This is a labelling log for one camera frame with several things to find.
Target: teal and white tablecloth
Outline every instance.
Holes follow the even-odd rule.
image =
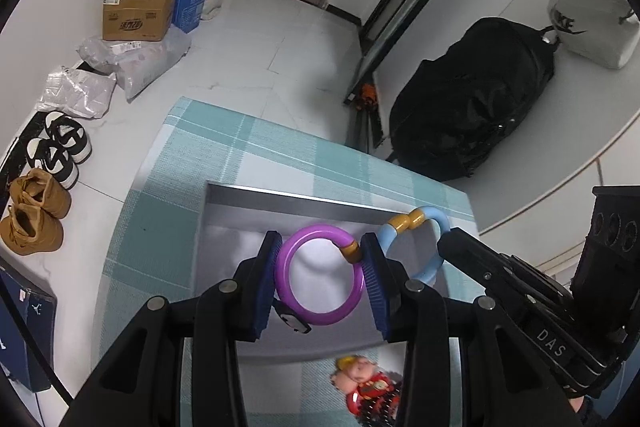
[[[136,175],[113,232],[98,294],[94,363],[149,297],[193,296],[194,240],[207,180],[401,212],[428,204],[444,211],[452,226],[475,227],[466,195],[447,185],[340,144],[181,98]],[[445,270],[451,296],[470,300],[480,294],[453,267]],[[367,355],[387,356],[377,350]],[[185,375],[189,362],[186,357]],[[242,379],[250,425],[355,426],[344,398],[328,384],[331,364],[243,365],[242,375],[251,374]],[[280,375],[278,382],[270,381],[274,375]],[[189,379],[183,380],[186,425],[190,390]],[[262,387],[252,389],[250,380]]]

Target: yellow hat of toy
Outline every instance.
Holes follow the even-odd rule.
[[[335,367],[337,367],[340,371],[344,371],[349,367],[353,362],[356,361],[358,357],[355,355],[350,355],[348,357],[342,357],[341,359],[335,360]]]

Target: shoe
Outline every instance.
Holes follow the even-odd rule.
[[[62,245],[62,225],[39,206],[9,205],[9,215],[0,221],[0,237],[18,255],[53,252]]]
[[[66,149],[75,163],[82,163],[89,158],[91,142],[78,121],[60,111],[52,111],[45,119],[44,130],[50,139]]]
[[[66,190],[78,180],[78,167],[62,145],[46,138],[33,138],[27,143],[27,162],[31,168],[38,168],[53,174]]]
[[[71,206],[71,196],[52,174],[42,169],[31,169],[9,185],[9,195],[14,203],[39,206],[56,219],[66,216]]]

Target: blue ring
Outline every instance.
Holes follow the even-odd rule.
[[[433,219],[438,226],[440,227],[440,236],[442,234],[449,232],[451,230],[451,225],[449,224],[449,219],[444,214],[443,211],[434,208],[433,206],[419,206],[418,207],[424,217],[426,219]],[[386,256],[386,252],[391,247],[393,241],[398,237],[398,232],[396,229],[392,227],[390,224],[385,223],[382,225],[378,231],[376,232],[376,237],[378,238],[378,242],[380,243],[380,248],[382,248],[382,252]],[[412,279],[419,279],[425,284],[429,284],[431,280],[436,277],[436,273],[442,266],[444,260],[440,257],[440,254],[436,250],[435,255],[429,260],[429,262],[424,266],[424,268],[415,274]]]

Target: black duffel bag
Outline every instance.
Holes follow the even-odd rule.
[[[423,60],[389,117],[399,164],[438,181],[473,174],[554,75],[549,30],[480,19],[442,57]]]

